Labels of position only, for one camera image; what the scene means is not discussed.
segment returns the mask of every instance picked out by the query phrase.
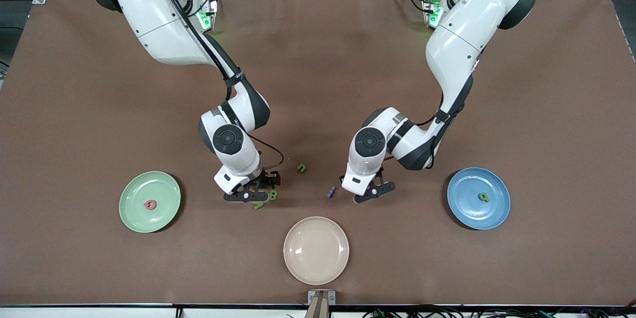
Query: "brown table cover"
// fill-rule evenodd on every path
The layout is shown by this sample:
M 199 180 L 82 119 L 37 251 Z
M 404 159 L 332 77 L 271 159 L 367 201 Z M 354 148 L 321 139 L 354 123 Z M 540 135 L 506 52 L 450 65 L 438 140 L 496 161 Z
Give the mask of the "brown table cover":
M 435 167 L 387 162 L 397 189 L 363 205 L 326 197 L 357 128 L 388 106 L 423 121 L 439 102 L 422 13 L 408 0 L 221 0 L 214 33 L 272 107 L 254 134 L 286 158 L 279 200 L 259 210 L 223 201 L 197 133 L 225 95 L 216 69 L 159 64 L 93 0 L 34 6 L 0 92 L 0 304 L 304 302 L 312 287 L 282 244 L 308 216 L 347 233 L 347 268 L 325 285 L 340 304 L 636 297 L 636 67 L 610 0 L 538 0 L 497 32 Z M 495 230 L 447 209 L 468 166 L 509 188 Z M 150 170 L 179 180 L 182 211 L 137 234 L 118 201 Z

